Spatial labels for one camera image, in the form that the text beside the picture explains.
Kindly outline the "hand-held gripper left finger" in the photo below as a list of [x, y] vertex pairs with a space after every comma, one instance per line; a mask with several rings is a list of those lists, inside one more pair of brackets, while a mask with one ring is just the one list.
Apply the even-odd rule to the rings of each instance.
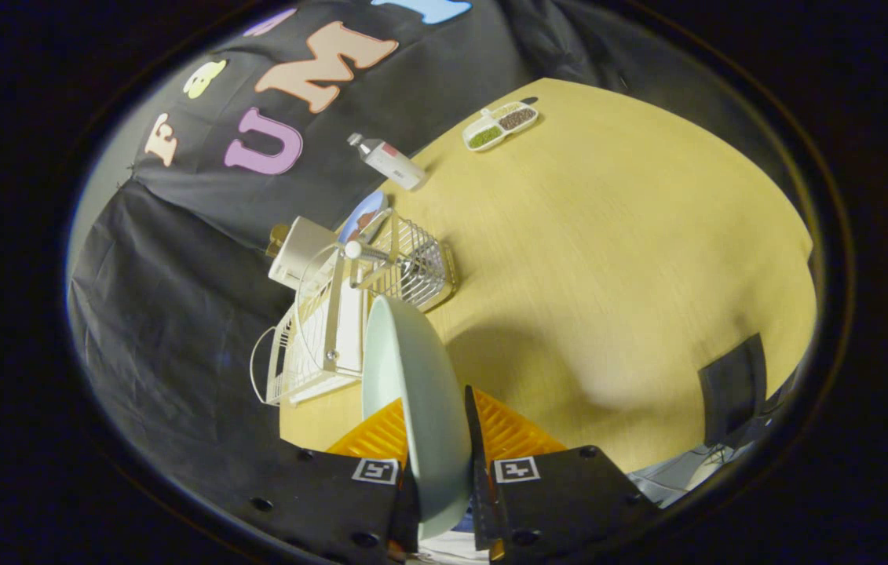
[[252, 486], [252, 518], [282, 543], [336, 564], [393, 564], [418, 550], [421, 505], [400, 398], [329, 450], [295, 448]]

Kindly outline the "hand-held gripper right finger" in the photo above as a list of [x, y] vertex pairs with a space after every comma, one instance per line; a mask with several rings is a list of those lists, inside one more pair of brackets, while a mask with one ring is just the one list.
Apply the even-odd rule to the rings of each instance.
[[660, 517], [596, 446], [566, 447], [526, 417], [465, 389], [473, 543], [492, 563], [598, 563]]

